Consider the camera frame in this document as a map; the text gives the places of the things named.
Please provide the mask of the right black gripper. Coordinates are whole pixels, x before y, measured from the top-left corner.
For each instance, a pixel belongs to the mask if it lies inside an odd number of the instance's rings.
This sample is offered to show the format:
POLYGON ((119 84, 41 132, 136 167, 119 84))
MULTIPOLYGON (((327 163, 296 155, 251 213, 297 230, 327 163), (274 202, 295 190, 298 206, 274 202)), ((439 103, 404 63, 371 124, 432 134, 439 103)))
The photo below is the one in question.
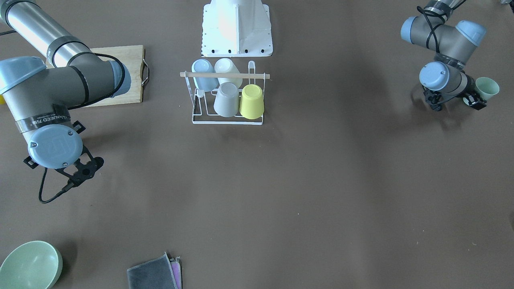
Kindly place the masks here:
POLYGON ((28 139, 29 157, 24 161, 34 168, 36 165, 54 169, 68 178, 67 187, 77 187, 92 179, 104 164, 101 157, 93 157, 84 146, 80 133, 85 127, 79 121, 71 127, 50 124, 35 130, 28 139))

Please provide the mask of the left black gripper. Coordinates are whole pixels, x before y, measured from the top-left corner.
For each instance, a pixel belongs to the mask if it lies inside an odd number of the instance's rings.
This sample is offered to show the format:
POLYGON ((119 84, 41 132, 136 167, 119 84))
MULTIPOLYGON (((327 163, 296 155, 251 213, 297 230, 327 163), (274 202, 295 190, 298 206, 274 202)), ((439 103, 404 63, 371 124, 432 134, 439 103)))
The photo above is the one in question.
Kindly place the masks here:
POLYGON ((457 95, 443 94, 439 91, 430 90, 427 87, 422 87, 425 102, 429 104, 430 108, 435 111, 443 109, 442 104, 452 100, 453 98, 466 98, 466 104, 475 110, 481 110, 487 106, 487 100, 483 99, 480 93, 474 90, 465 90, 457 95))

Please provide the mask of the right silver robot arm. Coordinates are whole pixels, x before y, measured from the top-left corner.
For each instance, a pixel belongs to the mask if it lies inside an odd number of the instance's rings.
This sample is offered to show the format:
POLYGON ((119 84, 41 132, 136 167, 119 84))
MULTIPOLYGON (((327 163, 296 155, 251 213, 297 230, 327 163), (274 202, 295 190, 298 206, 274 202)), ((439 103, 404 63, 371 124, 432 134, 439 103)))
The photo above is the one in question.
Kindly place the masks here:
POLYGON ((1 61, 1 94, 23 135, 34 164, 67 175, 65 189, 91 179, 103 165, 90 156, 71 122, 69 110, 127 93, 131 76, 114 57, 94 54, 46 14, 33 0, 2 0, 1 20, 46 55, 52 68, 39 57, 13 57, 1 61))

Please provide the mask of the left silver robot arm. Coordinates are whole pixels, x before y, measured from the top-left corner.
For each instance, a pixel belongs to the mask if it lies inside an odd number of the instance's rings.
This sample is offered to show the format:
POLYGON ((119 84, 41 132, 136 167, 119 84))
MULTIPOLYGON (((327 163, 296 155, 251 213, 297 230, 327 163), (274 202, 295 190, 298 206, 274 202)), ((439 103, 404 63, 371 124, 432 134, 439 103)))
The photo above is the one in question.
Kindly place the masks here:
POLYGON ((475 80, 464 72, 474 51, 486 35, 486 28, 477 22, 462 20, 455 26, 446 21, 461 5, 459 0, 431 0, 417 7, 418 16, 405 20, 400 35, 403 40, 435 52, 434 60, 419 73, 424 99, 430 108, 461 98, 465 104, 480 110, 487 101, 478 92, 475 80))

